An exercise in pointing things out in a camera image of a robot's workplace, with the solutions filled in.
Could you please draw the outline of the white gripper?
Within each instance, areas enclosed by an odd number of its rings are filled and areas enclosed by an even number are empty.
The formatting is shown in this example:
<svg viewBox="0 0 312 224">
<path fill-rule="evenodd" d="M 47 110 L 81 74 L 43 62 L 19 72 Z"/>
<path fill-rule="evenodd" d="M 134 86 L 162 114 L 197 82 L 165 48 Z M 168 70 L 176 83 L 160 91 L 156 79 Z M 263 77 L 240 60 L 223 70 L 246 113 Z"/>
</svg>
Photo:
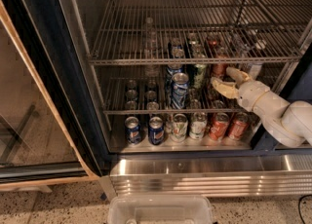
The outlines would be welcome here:
<svg viewBox="0 0 312 224">
<path fill-rule="evenodd" d="M 234 67 L 227 67 L 226 74 L 235 82 L 224 82 L 219 78 L 213 77 L 211 84 L 216 91 L 229 99 L 237 99 L 237 103 L 251 112 L 256 101 L 270 88 L 259 81 L 250 81 L 252 78 L 248 73 Z"/>
</svg>

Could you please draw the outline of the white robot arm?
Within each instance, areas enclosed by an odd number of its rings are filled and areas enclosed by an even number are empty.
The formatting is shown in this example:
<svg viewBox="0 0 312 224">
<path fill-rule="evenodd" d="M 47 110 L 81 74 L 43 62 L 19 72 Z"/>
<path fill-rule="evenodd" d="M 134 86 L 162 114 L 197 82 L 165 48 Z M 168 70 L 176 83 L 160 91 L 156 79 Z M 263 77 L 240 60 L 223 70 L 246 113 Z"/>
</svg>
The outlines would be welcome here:
<svg viewBox="0 0 312 224">
<path fill-rule="evenodd" d="M 257 115 L 264 128 L 280 143 L 295 148 L 304 141 L 312 145 L 312 105 L 305 101 L 290 103 L 248 73 L 227 67 L 233 82 L 212 77 L 212 86 L 223 96 L 236 99 L 239 106 Z"/>
</svg>

